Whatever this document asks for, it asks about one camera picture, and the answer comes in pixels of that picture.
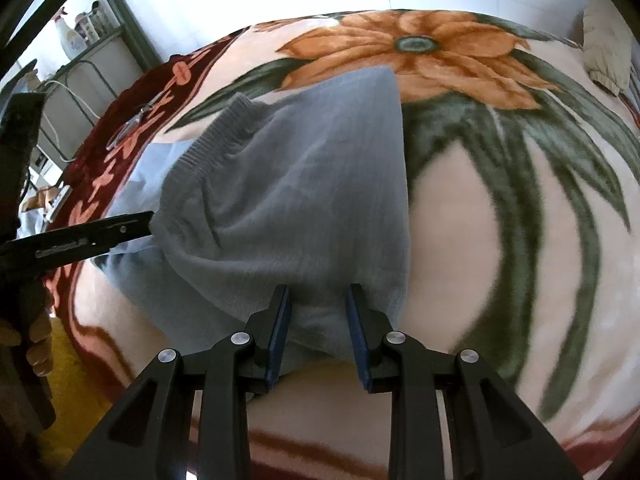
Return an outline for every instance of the floral blanket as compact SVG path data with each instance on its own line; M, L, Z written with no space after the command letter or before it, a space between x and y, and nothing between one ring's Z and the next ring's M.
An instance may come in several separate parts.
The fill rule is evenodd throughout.
M197 83L174 64L171 81L191 90L147 126L152 142L198 136L238 91L274 102L390 66L412 236L399 329L437 351L476 349L597 478L640 414L640 153L632 116L589 80L580 48L444 10L310 16L224 41ZM78 198L69 222L106 209ZM91 265L61 276L72 286L58 310L113 398L170 343ZM289 374L248 417L257 478L386 478L390 397L367 396L353 365Z

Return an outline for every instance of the spray bottle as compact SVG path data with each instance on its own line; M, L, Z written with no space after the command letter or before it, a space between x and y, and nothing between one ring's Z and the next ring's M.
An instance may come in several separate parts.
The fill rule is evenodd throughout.
M69 58L69 61L71 61L86 49L86 43L80 34L66 24L65 19L62 17L64 14L66 14L65 7L60 7L58 12L54 14L52 20L56 23L62 50L65 51L66 56Z

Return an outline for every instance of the orange flower print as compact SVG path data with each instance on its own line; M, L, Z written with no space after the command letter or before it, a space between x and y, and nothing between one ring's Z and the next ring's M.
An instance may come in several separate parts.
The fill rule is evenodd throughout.
M174 73L175 83L177 85L184 86L191 81L191 70L189 70L188 65L184 61L178 61L171 70Z
M84 207L84 201L81 200L76 203L74 208L71 210L71 213L69 213L68 224L71 226L88 222L92 219L91 217L95 213L95 210L98 209L99 205L99 202L91 202L86 209L82 209Z
M280 89L308 86L378 65L396 73L403 102L455 90L487 105L540 108L526 87L557 89L509 56L526 40L470 12L398 10L348 14L335 27L315 28L278 52L314 61L291 72Z
M94 190L89 196L88 202L92 202L95 196L100 191L100 189L106 186L108 183L110 183L113 180L113 173L111 173L111 170L115 165L116 165L116 161L112 160L107 166L106 170L104 170L104 172L100 176L98 176L97 178L94 178L94 181L92 182Z

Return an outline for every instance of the green leaf print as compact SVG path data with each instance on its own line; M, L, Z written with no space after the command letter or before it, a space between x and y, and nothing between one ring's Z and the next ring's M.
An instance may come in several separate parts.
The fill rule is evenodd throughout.
M404 159L409 193L424 167L446 150L478 113L478 102L448 92L428 101L402 105Z
M540 110L502 111L509 130L521 130L547 155L571 168L595 189L620 215L629 229L625 199L616 172L593 139L574 117L551 95L540 90L529 92L542 106Z
M600 136L620 154L640 184L640 141L620 117L586 91L580 83L546 61L523 50L513 50L511 56L542 79L558 86L561 91L553 91L553 94L586 123L594 127Z
M515 385L529 350L542 238L540 190L523 133L504 130L499 115L480 103L478 119L461 140L494 202L502 256L491 296L456 351L478 350Z
M249 99L254 99L274 91L280 88L283 79L286 78L290 72L311 61L312 60L285 57L257 66L249 70L249 72L242 74L231 84L211 94L199 105L189 110L176 121L168 131L186 126L187 124L194 123L195 121L219 112L228 104L229 99L231 99L236 92L242 92Z
M562 342L558 362L540 404L538 415L542 420L549 420L558 412L574 386L587 342L600 273L600 241L589 203L566 164L554 156L547 156L547 158L578 221L582 273L575 295L574 317Z

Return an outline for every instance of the gray sweater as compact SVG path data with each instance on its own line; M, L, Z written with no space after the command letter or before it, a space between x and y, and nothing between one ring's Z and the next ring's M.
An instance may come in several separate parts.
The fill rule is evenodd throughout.
M101 268L118 286L144 269L146 293L135 302L178 350L209 348L239 330L287 283L294 307L284 370L318 351L352 360L347 286L361 283L370 306L396 325L408 280L393 72L350 72L271 105L237 94L168 171L150 228L146 247L112 254L118 263ZM172 283L177 303L163 304L158 295Z

